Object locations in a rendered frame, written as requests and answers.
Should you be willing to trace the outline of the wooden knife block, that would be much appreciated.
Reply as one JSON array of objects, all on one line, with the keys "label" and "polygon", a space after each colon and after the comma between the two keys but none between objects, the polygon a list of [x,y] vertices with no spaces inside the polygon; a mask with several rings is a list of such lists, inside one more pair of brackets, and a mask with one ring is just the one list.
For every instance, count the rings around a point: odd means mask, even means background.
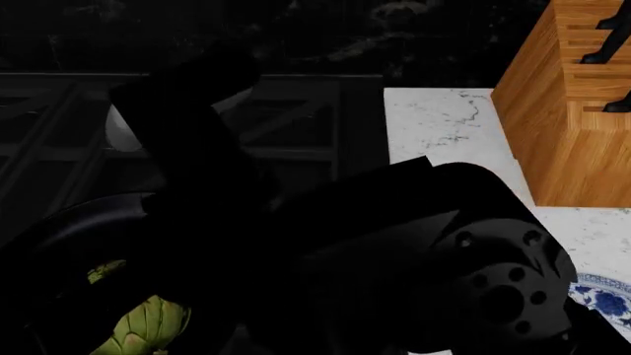
[{"label": "wooden knife block", "polygon": [[584,64],[623,0],[551,0],[491,94],[537,206],[631,208],[631,38]]}]

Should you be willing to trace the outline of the green artichoke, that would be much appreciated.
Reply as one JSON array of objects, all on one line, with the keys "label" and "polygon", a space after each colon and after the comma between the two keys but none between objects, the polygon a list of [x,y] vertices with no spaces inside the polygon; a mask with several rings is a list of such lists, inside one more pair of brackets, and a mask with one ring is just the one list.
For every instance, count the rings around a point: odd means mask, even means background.
[{"label": "green artichoke", "polygon": [[191,308],[154,295],[123,316],[109,339],[89,355],[169,355],[188,326]]}]

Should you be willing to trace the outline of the black stove with grates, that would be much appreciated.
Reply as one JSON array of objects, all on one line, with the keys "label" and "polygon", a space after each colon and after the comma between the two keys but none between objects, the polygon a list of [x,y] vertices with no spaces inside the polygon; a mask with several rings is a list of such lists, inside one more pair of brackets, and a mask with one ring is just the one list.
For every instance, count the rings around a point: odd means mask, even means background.
[{"label": "black stove with grates", "polygon": [[[145,152],[104,139],[107,92],[131,79],[0,74],[0,243],[66,206],[164,185]],[[389,162],[380,76],[264,76],[225,118],[286,194]]]}]

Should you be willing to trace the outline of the black frying pan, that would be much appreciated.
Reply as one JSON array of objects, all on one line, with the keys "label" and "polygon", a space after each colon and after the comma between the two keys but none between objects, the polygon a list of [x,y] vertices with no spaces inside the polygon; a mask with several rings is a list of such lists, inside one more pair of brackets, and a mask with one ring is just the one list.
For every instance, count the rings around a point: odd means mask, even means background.
[{"label": "black frying pan", "polygon": [[134,248],[155,197],[79,203],[0,248],[0,355],[89,355],[154,294]]}]

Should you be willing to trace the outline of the blue and white patterned plate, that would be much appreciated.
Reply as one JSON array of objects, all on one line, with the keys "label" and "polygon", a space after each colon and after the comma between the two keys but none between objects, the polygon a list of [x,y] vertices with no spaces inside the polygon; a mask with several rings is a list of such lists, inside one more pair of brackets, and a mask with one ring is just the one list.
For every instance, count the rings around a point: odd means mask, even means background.
[{"label": "blue and white patterned plate", "polygon": [[628,342],[631,342],[631,285],[608,277],[578,273],[569,296],[589,310],[597,310]]}]

